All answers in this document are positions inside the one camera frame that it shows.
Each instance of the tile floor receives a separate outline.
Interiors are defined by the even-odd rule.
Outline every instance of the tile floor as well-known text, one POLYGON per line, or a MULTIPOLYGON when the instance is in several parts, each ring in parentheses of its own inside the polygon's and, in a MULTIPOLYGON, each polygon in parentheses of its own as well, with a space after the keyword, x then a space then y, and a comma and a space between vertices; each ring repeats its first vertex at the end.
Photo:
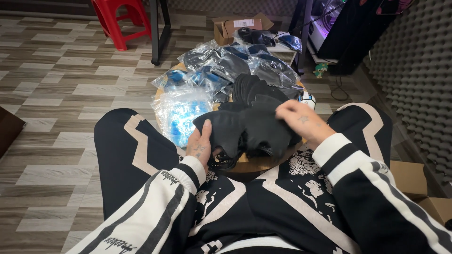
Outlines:
MULTIPOLYGON (((171 39, 154 66, 146 37, 118 52, 99 22, 0 16, 0 106, 28 123, 0 161, 0 253, 64 253, 102 223, 94 125, 125 107, 156 125, 150 82, 213 39, 211 17, 176 11, 171 18, 171 39)), ((124 34, 136 30, 120 25, 124 34)), ((351 78, 343 79, 345 102, 330 95, 333 77, 301 78, 324 119, 366 101, 351 78)))

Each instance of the black pants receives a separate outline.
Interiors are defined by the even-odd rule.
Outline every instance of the black pants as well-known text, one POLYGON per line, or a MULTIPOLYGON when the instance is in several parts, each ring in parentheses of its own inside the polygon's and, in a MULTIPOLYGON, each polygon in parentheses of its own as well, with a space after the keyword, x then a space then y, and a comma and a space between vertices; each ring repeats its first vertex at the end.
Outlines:
MULTIPOLYGON (((383 112, 367 104, 350 103, 334 112, 328 124, 365 154, 389 165, 392 123, 383 112)), ((127 108, 105 114, 95 126, 94 141, 105 218, 135 194, 150 175, 160 169, 173 168, 184 156, 183 150, 137 112, 127 108)), ((291 212, 290 199, 285 199, 285 193, 308 203, 345 234, 349 231, 335 206, 329 180, 313 161, 312 151, 302 148, 283 164, 249 183, 209 172, 206 183, 196 195, 198 206, 186 245, 187 253, 211 239, 220 239, 226 244, 248 233, 277 234, 297 246, 316 245, 316 252, 323 253, 322 239, 329 242, 328 238, 324 235, 307 237, 316 229, 312 228, 309 218, 291 212), (266 186, 263 179, 273 179, 274 185, 270 186, 268 183, 272 181, 269 180, 266 186), (223 212, 223 215, 210 221, 211 212, 216 216, 223 212)))

